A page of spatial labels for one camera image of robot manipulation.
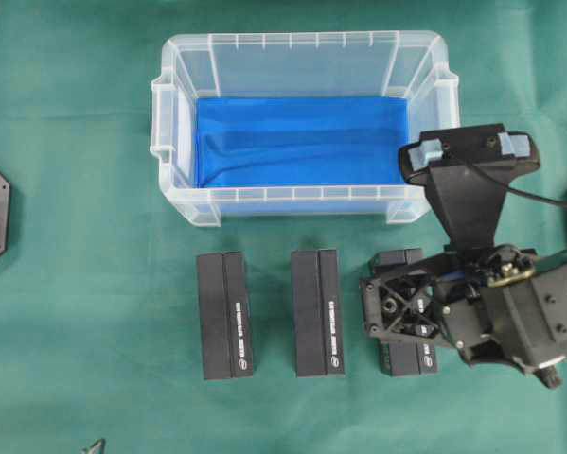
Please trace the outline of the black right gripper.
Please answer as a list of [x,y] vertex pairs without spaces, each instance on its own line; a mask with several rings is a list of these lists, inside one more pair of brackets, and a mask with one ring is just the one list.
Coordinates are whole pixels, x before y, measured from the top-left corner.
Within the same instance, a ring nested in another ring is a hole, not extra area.
[[445,251],[360,282],[363,326],[377,341],[452,349],[559,387],[567,360],[567,250],[511,245]]

